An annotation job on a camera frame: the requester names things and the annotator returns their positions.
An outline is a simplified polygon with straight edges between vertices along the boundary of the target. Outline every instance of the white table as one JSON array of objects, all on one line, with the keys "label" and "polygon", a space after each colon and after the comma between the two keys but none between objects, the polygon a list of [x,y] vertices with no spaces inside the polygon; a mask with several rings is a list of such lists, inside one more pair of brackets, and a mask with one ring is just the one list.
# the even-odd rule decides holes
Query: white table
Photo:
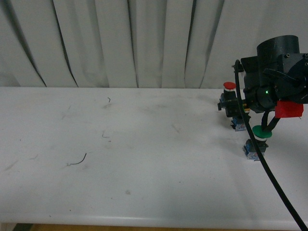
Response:
[{"label": "white table", "polygon": [[[298,230],[221,92],[0,88],[0,222]],[[306,224],[307,122],[281,120],[266,151]]]}]

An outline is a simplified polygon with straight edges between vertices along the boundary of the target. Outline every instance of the white curtain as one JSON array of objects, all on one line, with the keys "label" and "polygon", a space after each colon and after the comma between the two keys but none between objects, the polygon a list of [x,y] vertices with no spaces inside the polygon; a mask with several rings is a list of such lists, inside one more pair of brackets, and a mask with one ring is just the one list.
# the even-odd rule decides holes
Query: white curtain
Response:
[{"label": "white curtain", "polygon": [[2,0],[0,86],[221,88],[259,43],[299,37],[306,0]]}]

